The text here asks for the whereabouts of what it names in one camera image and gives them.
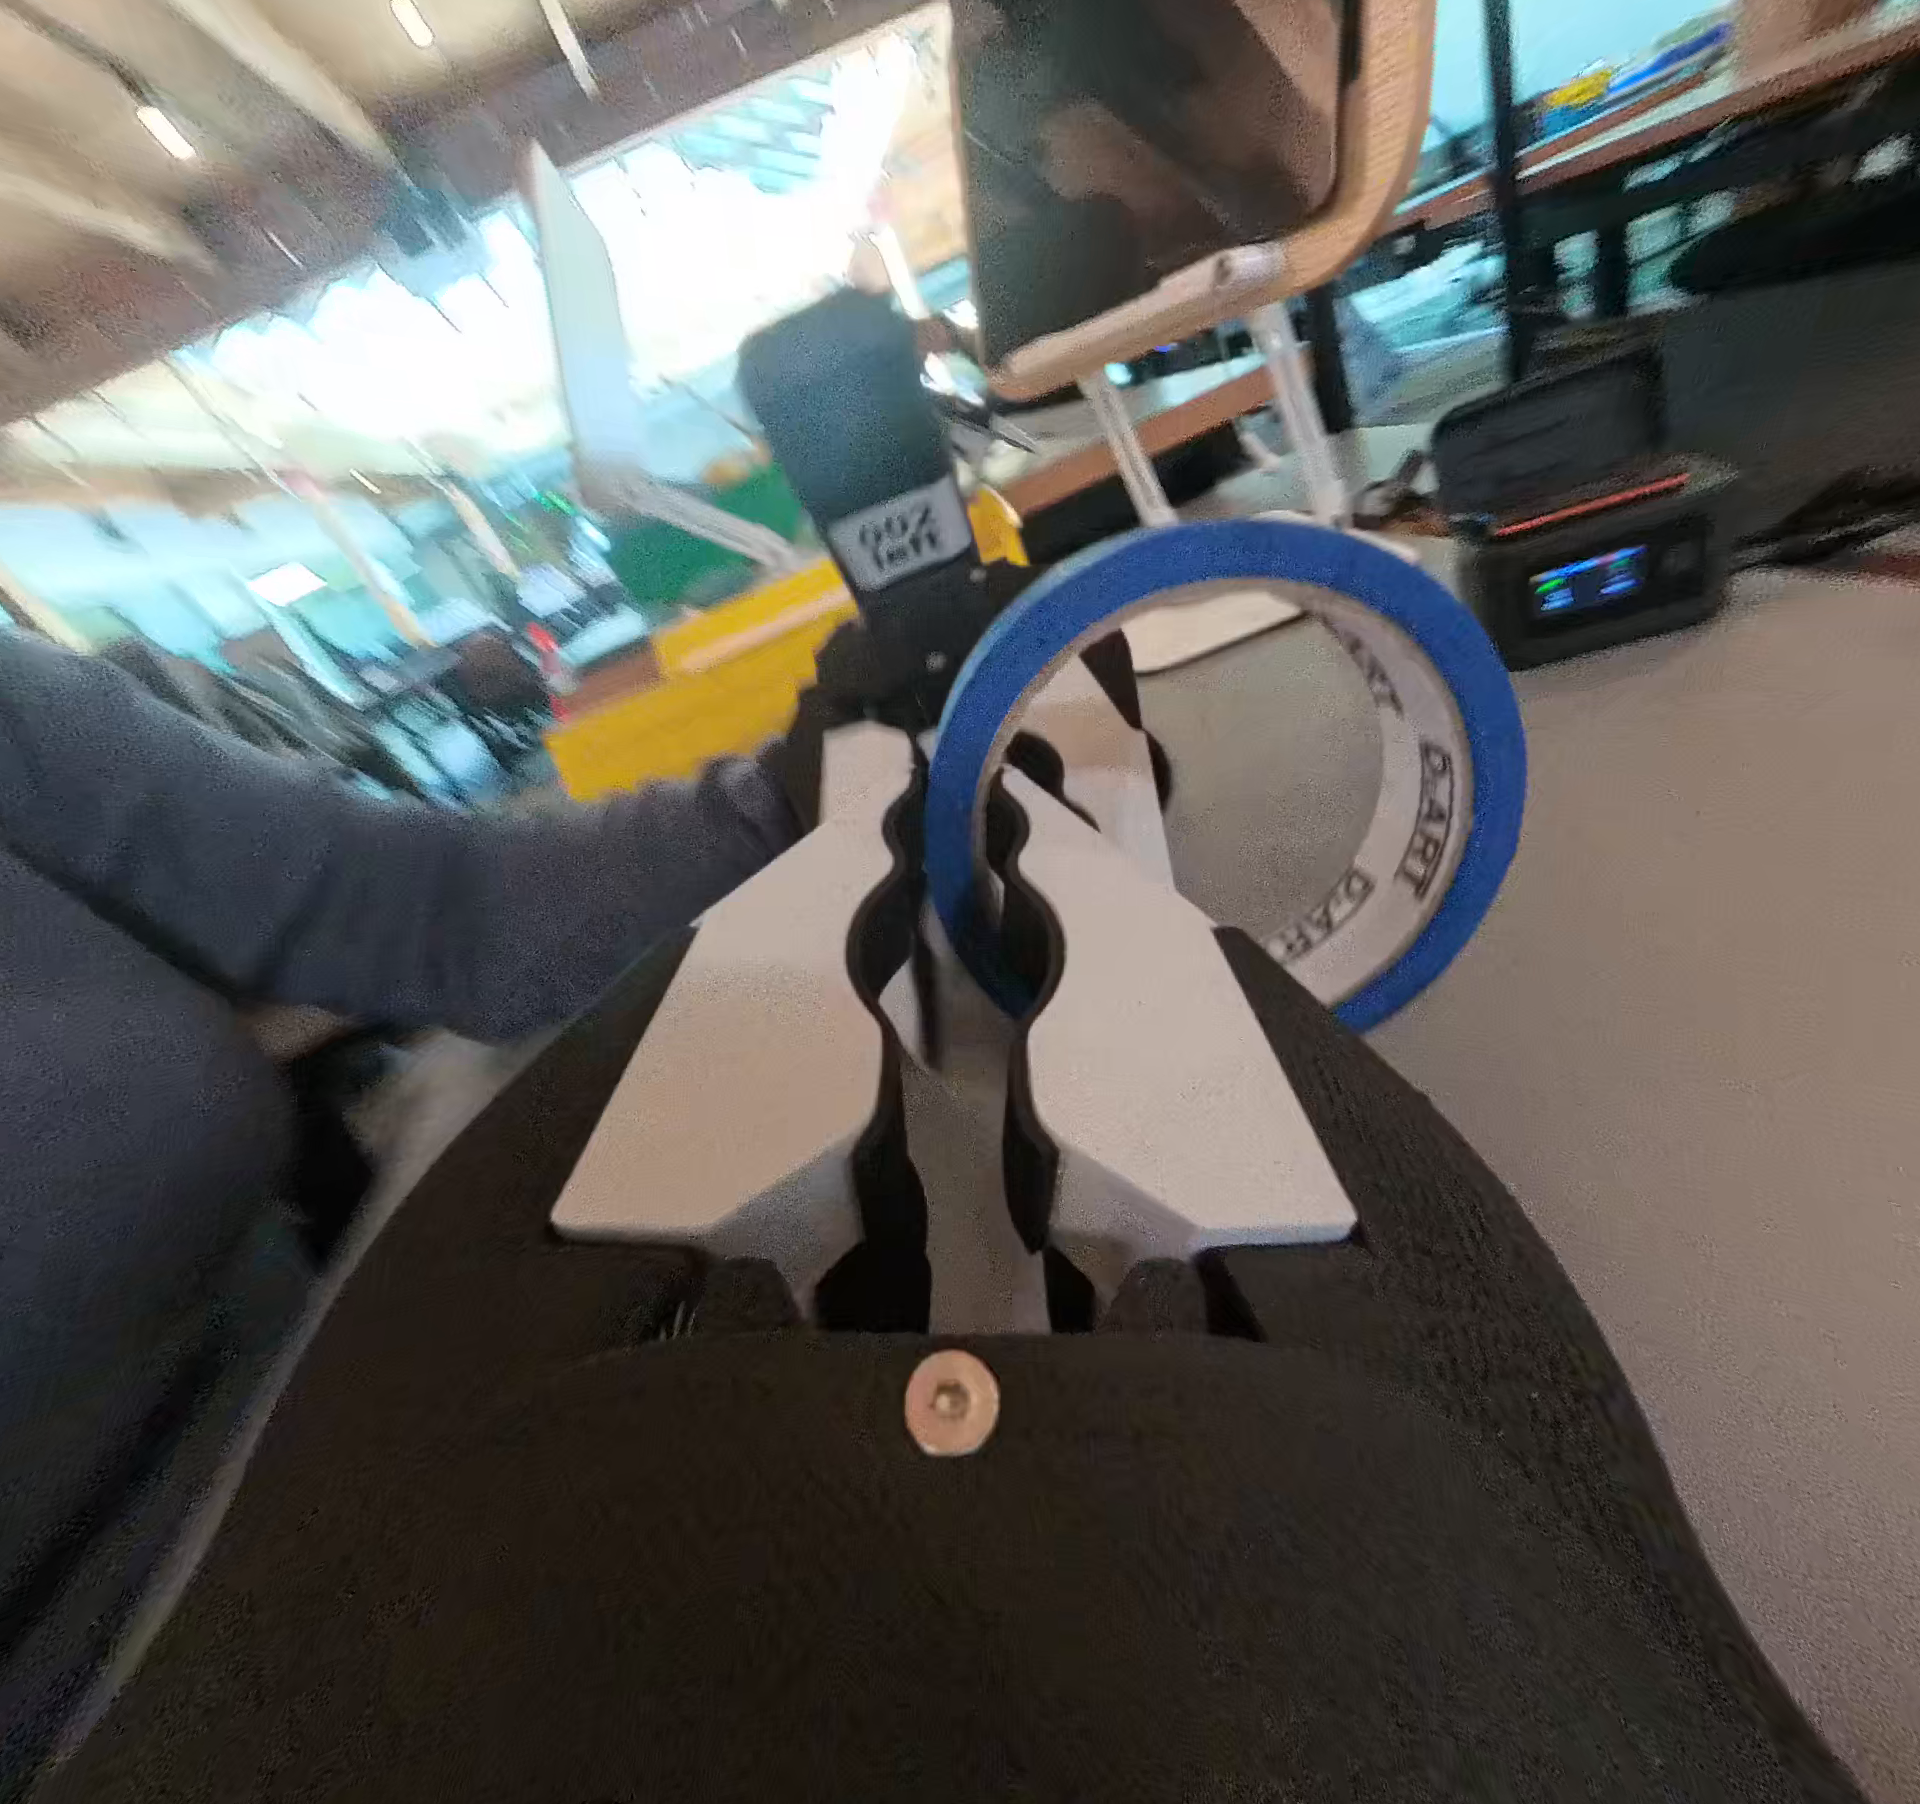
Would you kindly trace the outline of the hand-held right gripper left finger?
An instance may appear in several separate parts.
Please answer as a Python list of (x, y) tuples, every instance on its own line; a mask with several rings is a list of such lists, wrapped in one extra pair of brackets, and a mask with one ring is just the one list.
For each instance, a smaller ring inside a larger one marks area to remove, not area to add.
[(821, 823), (713, 903), (552, 1210), (561, 1241), (778, 1267), (811, 1311), (926, 1309), (905, 1067), (922, 1030), (922, 758), (827, 736)]

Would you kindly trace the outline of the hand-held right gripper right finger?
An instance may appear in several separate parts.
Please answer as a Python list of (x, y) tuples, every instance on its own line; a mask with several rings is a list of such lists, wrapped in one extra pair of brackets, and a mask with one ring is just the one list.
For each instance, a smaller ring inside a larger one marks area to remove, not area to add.
[(1001, 1177), (1047, 1305), (1146, 1264), (1358, 1229), (1214, 923), (1018, 771), (990, 799), (991, 984), (1014, 1019)]

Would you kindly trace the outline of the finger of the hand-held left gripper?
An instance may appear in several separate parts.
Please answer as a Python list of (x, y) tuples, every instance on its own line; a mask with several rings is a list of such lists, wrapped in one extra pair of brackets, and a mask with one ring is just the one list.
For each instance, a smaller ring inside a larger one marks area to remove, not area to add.
[(1168, 803), (1175, 768), (1147, 729), (1139, 677), (1125, 631), (1074, 652), (1024, 705), (1008, 764), (1062, 803), (1101, 803), (1149, 784)]

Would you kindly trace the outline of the blue tape roll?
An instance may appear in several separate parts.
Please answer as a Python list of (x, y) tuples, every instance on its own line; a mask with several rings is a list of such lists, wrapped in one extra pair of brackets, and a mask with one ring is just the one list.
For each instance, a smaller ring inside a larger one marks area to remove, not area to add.
[(1381, 717), (1381, 798), (1350, 866), (1268, 954), (1354, 1030), (1387, 1023), (1458, 962), (1518, 856), (1525, 732), (1475, 614), (1369, 536), (1297, 518), (1184, 522), (1079, 553), (1023, 589), (947, 689), (926, 787), (926, 878), (951, 948), (1008, 1015), (1037, 997), (997, 945), (979, 840), (1007, 738), (1037, 691), (1142, 611), (1219, 588), (1285, 594), (1356, 664)]

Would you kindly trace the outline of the yellow plastic bin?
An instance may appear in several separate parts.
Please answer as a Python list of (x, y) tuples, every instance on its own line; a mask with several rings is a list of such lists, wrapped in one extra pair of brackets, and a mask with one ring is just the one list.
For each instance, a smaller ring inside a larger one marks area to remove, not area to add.
[(552, 721), (542, 738), (565, 793), (591, 803), (693, 777), (782, 736), (830, 636), (854, 614), (821, 550), (788, 574), (697, 611), (601, 662), (537, 636)]

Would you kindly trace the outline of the person's left forearm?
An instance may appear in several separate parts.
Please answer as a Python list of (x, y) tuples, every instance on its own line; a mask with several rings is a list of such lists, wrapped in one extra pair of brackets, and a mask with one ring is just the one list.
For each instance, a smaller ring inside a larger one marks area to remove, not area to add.
[(802, 838), (782, 746), (596, 805), (383, 799), (4, 633), (4, 841), (251, 1001), (510, 1041), (587, 1009)]

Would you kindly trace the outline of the green bin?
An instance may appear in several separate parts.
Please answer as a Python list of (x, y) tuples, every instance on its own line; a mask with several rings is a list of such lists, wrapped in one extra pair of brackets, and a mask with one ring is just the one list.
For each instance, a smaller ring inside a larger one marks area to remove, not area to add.
[(780, 538), (772, 560), (743, 548), (739, 538), (718, 541), (644, 510), (601, 518), (609, 536), (607, 563), (628, 602), (652, 621), (707, 611), (732, 597), (802, 566), (814, 553), (809, 518), (784, 471), (744, 455), (721, 459), (720, 484), (697, 484), (691, 495), (733, 524)]

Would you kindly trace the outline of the black charger case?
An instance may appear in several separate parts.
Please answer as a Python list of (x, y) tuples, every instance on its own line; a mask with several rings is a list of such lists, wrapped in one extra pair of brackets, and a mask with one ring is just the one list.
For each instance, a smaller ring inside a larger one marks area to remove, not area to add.
[(1739, 473), (1670, 435), (1659, 350), (1629, 344), (1443, 415), (1435, 500), (1508, 670), (1687, 631), (1728, 598)]

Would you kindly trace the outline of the person's torso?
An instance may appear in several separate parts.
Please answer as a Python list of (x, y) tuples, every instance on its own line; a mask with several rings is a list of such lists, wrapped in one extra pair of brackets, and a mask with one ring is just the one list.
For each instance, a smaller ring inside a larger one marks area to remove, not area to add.
[(314, 1274), (224, 984), (4, 856), (4, 1800), (169, 1570)]

